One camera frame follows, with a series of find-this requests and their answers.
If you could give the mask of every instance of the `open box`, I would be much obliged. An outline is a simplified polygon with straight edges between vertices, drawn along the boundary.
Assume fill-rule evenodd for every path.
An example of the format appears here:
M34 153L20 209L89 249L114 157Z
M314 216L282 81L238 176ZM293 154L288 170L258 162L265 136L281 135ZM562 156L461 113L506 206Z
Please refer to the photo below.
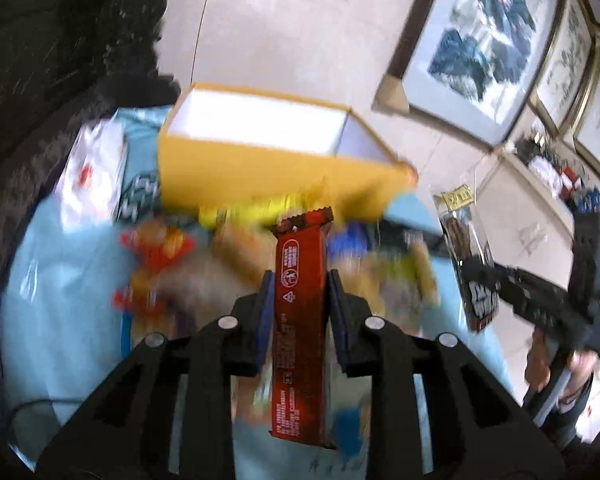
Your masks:
M323 186L345 218L375 220L418 177L350 107L193 84L158 138L162 202L191 211Z

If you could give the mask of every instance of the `silver screw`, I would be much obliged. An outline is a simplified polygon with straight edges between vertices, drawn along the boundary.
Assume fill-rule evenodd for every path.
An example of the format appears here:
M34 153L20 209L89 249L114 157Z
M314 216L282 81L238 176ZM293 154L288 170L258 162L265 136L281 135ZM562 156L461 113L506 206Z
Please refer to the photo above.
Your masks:
M218 319L218 326L224 330L231 330L238 326L238 320L234 316L222 316Z
M379 316L369 316L365 319L365 326L371 330L380 330L384 326L384 319Z
M442 346L446 346L447 348L453 348L458 344L458 338L449 332L440 334L438 341Z
M144 344L149 348L158 348L158 346L162 345L165 340L165 336L163 336L160 332L153 332L144 338Z

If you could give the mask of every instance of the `red box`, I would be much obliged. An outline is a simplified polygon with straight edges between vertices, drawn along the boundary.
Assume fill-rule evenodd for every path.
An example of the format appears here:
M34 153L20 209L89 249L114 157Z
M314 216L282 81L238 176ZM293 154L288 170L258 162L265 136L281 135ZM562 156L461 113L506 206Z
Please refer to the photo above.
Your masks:
M276 294L271 434L324 444L326 232L331 208L289 218L273 228Z

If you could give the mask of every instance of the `device handle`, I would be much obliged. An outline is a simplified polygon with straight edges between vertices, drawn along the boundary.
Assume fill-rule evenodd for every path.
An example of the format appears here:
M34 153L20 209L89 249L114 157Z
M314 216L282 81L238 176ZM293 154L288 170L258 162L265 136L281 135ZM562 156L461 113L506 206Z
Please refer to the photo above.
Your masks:
M558 399L571 379L571 371L568 367L571 351L561 348L557 341L548 337L544 338L544 344L551 359L549 383L540 392L529 388L522 402L522 407L538 428L544 424L547 415L557 405Z

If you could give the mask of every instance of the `red and yellow package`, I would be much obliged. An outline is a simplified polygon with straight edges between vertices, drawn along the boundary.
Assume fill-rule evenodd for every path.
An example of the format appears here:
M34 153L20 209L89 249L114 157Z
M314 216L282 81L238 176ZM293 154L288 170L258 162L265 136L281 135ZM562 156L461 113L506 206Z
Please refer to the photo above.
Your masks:
M131 275L129 284L113 295L113 305L144 318L156 319L165 313L168 302L152 290L151 275L138 269Z
M142 222L123 233L120 243L143 257L144 266L152 274L179 262L193 250L196 241L177 227L165 225L159 219Z
M271 434L324 446L326 231L330 208L283 220L278 238Z

